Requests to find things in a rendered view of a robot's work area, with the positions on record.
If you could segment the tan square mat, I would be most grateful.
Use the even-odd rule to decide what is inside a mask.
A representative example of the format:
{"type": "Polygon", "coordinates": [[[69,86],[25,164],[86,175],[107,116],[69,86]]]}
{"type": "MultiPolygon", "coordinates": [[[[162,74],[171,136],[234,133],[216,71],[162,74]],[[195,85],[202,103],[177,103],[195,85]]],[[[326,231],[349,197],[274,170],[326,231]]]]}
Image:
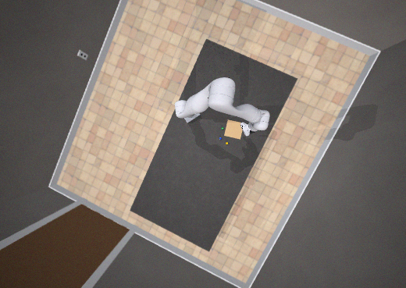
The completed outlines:
{"type": "Polygon", "coordinates": [[[242,129],[239,122],[228,120],[224,136],[240,139],[242,129]]]}

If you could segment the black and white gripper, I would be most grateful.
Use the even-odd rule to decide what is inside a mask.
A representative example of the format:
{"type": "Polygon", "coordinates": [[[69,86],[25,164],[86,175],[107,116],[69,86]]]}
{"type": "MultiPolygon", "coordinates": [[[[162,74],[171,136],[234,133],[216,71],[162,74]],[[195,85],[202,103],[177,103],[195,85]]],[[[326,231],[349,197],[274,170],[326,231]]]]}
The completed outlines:
{"type": "Polygon", "coordinates": [[[241,124],[240,124],[240,127],[241,127],[241,129],[243,130],[245,136],[248,136],[249,134],[258,131],[258,130],[253,130],[253,129],[251,128],[250,122],[248,122],[247,124],[246,124],[246,123],[241,123],[241,124]]]}

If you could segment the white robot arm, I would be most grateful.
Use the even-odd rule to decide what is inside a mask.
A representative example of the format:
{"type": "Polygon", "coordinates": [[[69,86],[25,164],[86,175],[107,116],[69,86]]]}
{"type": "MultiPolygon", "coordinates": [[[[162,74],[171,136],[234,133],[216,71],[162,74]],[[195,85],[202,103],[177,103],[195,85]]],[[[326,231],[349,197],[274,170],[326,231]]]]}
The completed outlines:
{"type": "Polygon", "coordinates": [[[235,90],[236,84],[232,79],[228,77],[215,79],[203,90],[188,98],[187,101],[176,101],[176,116],[178,118],[191,118],[194,114],[204,112],[210,107],[218,112],[247,120],[253,130],[266,130],[269,125],[269,112],[257,109],[250,104],[234,107],[235,90]],[[258,121],[258,119],[260,120],[258,121]]]}

